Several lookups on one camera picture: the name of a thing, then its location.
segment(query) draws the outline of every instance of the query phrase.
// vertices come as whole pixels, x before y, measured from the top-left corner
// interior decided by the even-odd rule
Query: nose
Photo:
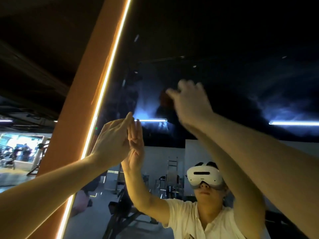
[[[200,185],[200,188],[201,188],[201,189],[209,189],[209,186],[208,186],[207,184],[205,184],[205,183],[202,183],[202,184]]]

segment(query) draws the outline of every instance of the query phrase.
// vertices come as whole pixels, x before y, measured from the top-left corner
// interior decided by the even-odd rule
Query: fluorescent light
[[[167,122],[167,119],[141,119],[140,122]]]
[[[269,122],[270,125],[282,125],[282,126],[319,126],[319,122]]]
[[[118,30],[118,33],[117,33],[117,36],[116,36],[116,39],[115,39],[115,42],[114,42],[112,54],[111,54],[111,57],[110,57],[110,61],[109,61],[107,70],[106,70],[106,74],[105,74],[105,77],[104,77],[102,88],[101,88],[101,91],[100,91],[100,95],[99,95],[98,101],[96,103],[93,119],[92,119],[92,122],[91,122],[91,125],[90,125],[89,132],[88,132],[87,137],[86,137],[86,142],[84,144],[84,148],[83,148],[83,153],[82,153],[81,159],[85,158],[85,155],[86,155],[88,147],[89,147],[91,136],[92,136],[92,133],[93,133],[94,127],[95,127],[95,121],[96,121],[97,115],[98,115],[100,107],[101,107],[101,103],[102,103],[102,98],[103,98],[104,92],[106,91],[106,84],[107,84],[107,81],[108,81],[108,77],[110,75],[110,71],[111,71],[111,67],[112,67],[112,64],[113,64],[115,52],[116,52],[116,49],[117,49],[117,46],[118,46],[118,43],[119,43],[119,39],[120,39],[120,36],[121,36],[121,33],[122,33],[124,21],[126,19],[126,15],[127,15],[127,11],[129,9],[130,3],[131,3],[131,0],[127,0],[126,5],[125,5],[124,14],[123,14],[123,17],[122,17],[122,20],[121,20],[121,23],[120,23],[120,27],[119,27],[119,30]],[[62,236],[63,236],[63,233],[64,233],[64,229],[65,229],[65,226],[66,226],[66,219],[67,219],[67,217],[69,215],[69,211],[71,209],[73,196],[74,195],[71,195],[69,197],[68,202],[66,204],[66,208],[65,208],[65,211],[64,211],[64,214],[63,214],[63,217],[62,217],[62,221],[61,221],[61,224],[60,224],[56,239],[62,239]]]

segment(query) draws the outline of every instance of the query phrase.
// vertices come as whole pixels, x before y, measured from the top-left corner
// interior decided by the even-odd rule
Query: orange pillar
[[[41,162],[39,175],[75,162],[87,153],[130,1],[104,1],[54,129],[50,147]],[[71,199],[29,238],[63,238],[70,205]]]

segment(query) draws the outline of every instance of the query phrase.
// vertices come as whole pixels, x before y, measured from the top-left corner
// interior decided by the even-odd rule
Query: man
[[[190,130],[209,148],[208,151],[220,169],[211,162],[188,170],[188,180],[197,199],[195,203],[160,199],[149,193],[141,177],[144,158],[141,123],[137,121],[136,125],[132,123],[129,127],[129,141],[133,149],[122,162],[122,168],[134,206],[161,222],[165,228],[171,227],[175,238],[260,238],[265,220],[265,204],[261,192],[212,140],[196,129]],[[209,172],[209,175],[198,177],[198,172]],[[228,186],[236,198],[234,209],[223,207]]]

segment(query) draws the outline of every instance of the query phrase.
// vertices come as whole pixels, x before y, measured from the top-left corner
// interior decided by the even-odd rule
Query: hand
[[[202,118],[209,117],[212,107],[201,83],[196,85],[192,80],[180,80],[181,92],[168,89],[166,93],[173,99],[178,119],[182,125],[195,126]]]
[[[144,160],[144,141],[142,125],[139,120],[133,120],[128,127],[128,139],[130,141],[130,152],[122,161],[124,172],[140,172]]]
[[[111,121],[103,126],[90,155],[99,168],[106,171],[127,156],[130,151],[127,130],[132,120],[132,113],[129,112],[125,119]]]

